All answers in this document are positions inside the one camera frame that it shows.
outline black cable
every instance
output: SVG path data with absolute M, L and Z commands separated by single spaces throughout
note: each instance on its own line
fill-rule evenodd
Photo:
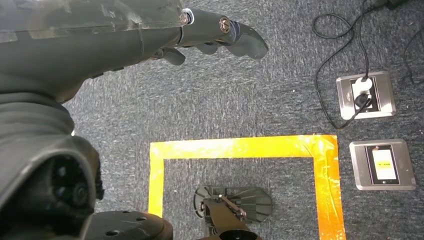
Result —
M 368 73 L 370 72 L 370 63 L 368 61 L 368 54 L 367 54 L 367 50 L 364 47 L 364 43 L 362 42 L 362 35 L 361 35 L 361 30 L 362 30 L 362 22 L 364 20 L 364 12 L 365 12 L 365 2 L 367 2 L 367 0 L 363 0 L 362 2 L 362 8 L 360 10 L 360 22 L 359 22 L 359 45 L 360 48 L 362 49 L 363 52 L 363 57 L 365 58 L 365 79 L 368 79 Z
M 353 28 L 354 28 L 354 26 L 355 26 L 355 24 L 358 22 L 358 20 L 360 20 L 360 22 L 359 22 L 359 44 L 360 44 L 360 46 L 361 46 L 361 48 L 362 48 L 362 51 L 363 51 L 363 55 L 364 55 L 364 58 L 365 58 L 365 78 L 368 78 L 368 73 L 369 73 L 369 60 L 368 60 L 368 55 L 367 55 L 367 51 L 366 51 L 366 49 L 365 49 L 365 47 L 364 47 L 364 44 L 363 44 L 363 42 L 362 42 L 362 39 L 361 39 L 361 28 L 362 28 L 362 22 L 363 22 L 363 19 L 364 19 L 364 16 L 366 15 L 366 14 L 368 14 L 368 13 L 371 13 L 371 12 L 373 12 L 373 11 L 375 11 L 375 10 L 377 10 L 377 9 L 379 9 L 378 7 L 370 7 L 370 8 L 368 8 L 368 9 L 365 9 L 365 3 L 367 2 L 367 0 L 363 0 L 363 2 L 362 2 L 362 7 L 361 7 L 361 14 L 360 14 L 360 16 L 358 16 L 354 21 L 353 21 L 353 24 L 350 24 L 345 18 L 343 18 L 342 16 L 340 16 L 340 15 L 337 15 L 337 14 L 335 14 L 335 13 L 331 13 L 331 12 L 329 12 L 329 13 L 324 13 L 324 14 L 321 14 L 321 15 L 318 15 L 318 16 L 316 16 L 314 19 L 313 19 L 313 21 L 312 21 L 312 31 L 313 31 L 313 33 L 315 33 L 318 37 L 320 37 L 320 38 L 323 38 L 323 39 L 338 39 L 338 38 L 341 38 L 341 37 L 343 37 L 343 36 L 345 36 L 345 35 L 347 35 L 349 32 L 352 32 L 352 34 L 351 34 L 351 37 L 349 38 L 349 40 L 344 44 L 344 45 L 342 45 L 341 47 L 339 47 L 333 54 L 331 54 L 329 57 L 327 57 L 322 63 L 321 63 L 321 65 L 319 66 L 319 68 L 316 70 L 316 72 L 315 72 L 315 77 L 314 77 L 314 84 L 315 84 L 315 91 L 316 91 L 316 94 L 318 95 L 318 99 L 319 99 L 319 104 L 321 105 L 321 109 L 322 109 L 322 111 L 324 112 L 324 115 L 325 115 L 325 117 L 327 118 L 327 120 L 328 120 L 328 122 L 333 126 L 333 128 L 335 128 L 335 129 L 337 129 L 337 130 L 340 130 L 340 129 L 344 129 L 345 127 L 347 127 L 355 118 L 356 118 L 356 116 L 365 108 L 365 106 L 366 106 L 366 104 L 368 103 L 368 101 L 366 101 L 362 106 L 360 106 L 360 108 L 359 108 L 359 110 L 358 111 L 356 111 L 355 112 L 355 114 L 352 116 L 352 118 L 351 119 L 349 119 L 348 121 L 346 121 L 342 126 L 340 126 L 340 127 L 338 127 L 338 126 L 336 126 L 336 124 L 333 122 L 333 120 L 330 118 L 330 115 L 329 115 L 329 113 L 327 112 L 327 109 L 326 109 L 326 107 L 324 106 L 324 101 L 323 101 L 323 98 L 321 97 L 321 93 L 320 93 L 320 90 L 319 90 L 319 88 L 318 88 L 318 74 L 320 73 L 320 71 L 321 71 L 321 69 L 323 68 L 323 66 L 330 60 L 330 59 L 332 59 L 336 54 L 338 54 L 341 50 L 343 50 L 344 48 L 346 48 L 351 42 L 352 42 L 352 40 L 354 39 L 354 36 L 355 36 L 355 32 L 353 31 Z M 337 18 L 337 19 L 339 19 L 339 20 L 341 20 L 346 26 L 348 26 L 348 29 L 346 30 L 346 31 L 344 31 L 344 32 L 342 32 L 341 34 L 339 34 L 339 35 L 333 35 L 333 36 L 328 36 L 328 35 L 324 35 L 324 34 L 322 34 L 322 33 L 319 33 L 318 31 L 317 31 L 317 20 L 319 19 L 319 18 L 322 18 L 322 17 L 334 17 L 334 18 Z
M 409 63 L 408 63 L 408 61 L 407 61 L 407 50 L 408 50 L 408 48 L 410 47 L 410 45 L 411 45 L 411 43 L 413 42 L 413 40 L 422 32 L 422 31 L 424 31 L 424 27 L 423 28 L 421 28 L 419 31 L 417 31 L 413 36 L 412 36 L 412 38 L 409 40 L 409 42 L 406 44 L 406 47 L 405 47 L 405 49 L 403 50 L 403 54 L 402 54 L 402 58 L 403 58 L 403 62 L 405 63 L 405 66 L 406 66 L 406 68 L 407 68 L 407 70 L 408 70 L 408 75 L 407 75 L 407 77 L 410 79 L 410 81 L 411 81 L 411 83 L 412 84 L 415 84 L 415 81 L 414 81 L 414 78 L 413 78 L 413 74 L 412 74 L 412 70 L 411 70 L 411 67 L 410 67 L 410 65 L 409 65 Z

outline screw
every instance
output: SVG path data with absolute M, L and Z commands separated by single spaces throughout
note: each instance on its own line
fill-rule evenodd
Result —
M 200 212 L 203 212 L 205 210 L 205 203 L 204 202 L 201 202 L 199 204 L 199 210 L 200 210 Z
M 60 177 L 64 177 L 64 176 L 66 175 L 66 168 L 65 168 L 64 166 L 60 167 L 60 168 L 57 170 L 57 174 L 58 174 Z
M 189 23 L 189 21 L 190 21 L 190 17 L 189 17 L 189 15 L 188 15 L 187 13 L 183 13 L 183 14 L 181 14 L 181 15 L 179 16 L 179 20 L 181 21 L 181 23 L 182 23 L 183 25 L 186 25 L 186 24 L 188 24 L 188 23 Z
M 221 31 L 225 34 L 230 32 L 230 20 L 228 17 L 223 16 L 221 20 L 219 21 L 219 27 L 221 28 Z

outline yellow tape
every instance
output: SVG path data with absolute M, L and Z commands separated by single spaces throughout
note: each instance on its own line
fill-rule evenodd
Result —
M 153 142 L 150 144 L 148 212 L 162 217 L 165 159 L 313 158 L 321 240 L 345 240 L 337 138 L 270 136 Z

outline gray carpet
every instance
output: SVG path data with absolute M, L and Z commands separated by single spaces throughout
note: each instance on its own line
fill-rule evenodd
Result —
M 335 132 L 314 90 L 319 63 L 346 39 L 324 40 L 311 33 L 311 20 L 335 12 L 353 20 L 361 0 L 191 0 L 189 7 L 227 14 L 253 26 L 270 52 L 260 61 L 236 58 L 224 49 L 212 56 L 183 49 L 187 61 L 172 66 L 149 61 L 87 80 L 66 107 L 77 135 L 100 151 L 105 200 L 98 211 L 147 210 L 149 144 L 170 140 L 252 136 L 336 134 L 341 193 L 349 240 L 414 240 L 424 235 L 423 85 L 402 81 L 401 52 L 424 25 L 424 1 L 364 19 L 362 36 L 371 71 L 388 71 L 397 115 L 357 120 Z M 320 21 L 335 33 L 335 20 Z M 424 34 L 411 45 L 408 62 L 415 80 L 424 82 Z M 323 69 L 319 86 L 331 116 L 341 123 L 336 78 L 364 72 L 357 40 Z M 401 138 L 407 141 L 418 188 L 410 192 L 356 189 L 349 143 Z M 202 236 L 201 221 L 190 211 L 198 185 L 230 183 L 267 190 L 275 212 L 253 226 L 266 240 L 318 239 L 313 166 L 309 159 L 179 160 L 165 164 L 164 216 L 175 239 Z M 301 181 L 310 184 L 300 187 Z

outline robotic hand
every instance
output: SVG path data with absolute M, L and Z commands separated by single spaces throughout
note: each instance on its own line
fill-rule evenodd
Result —
M 184 9 L 187 25 L 176 47 L 196 47 L 206 55 L 212 55 L 220 46 L 225 46 L 237 57 L 248 55 L 258 60 L 268 52 L 268 46 L 262 37 L 251 27 L 232 21 L 222 14 L 198 9 Z M 166 59 L 173 65 L 181 65 L 185 56 L 174 47 L 158 50 L 152 59 Z
M 102 199 L 99 154 L 61 105 L 86 79 L 178 47 L 263 58 L 244 24 L 179 0 L 0 1 L 0 239 L 83 237 Z

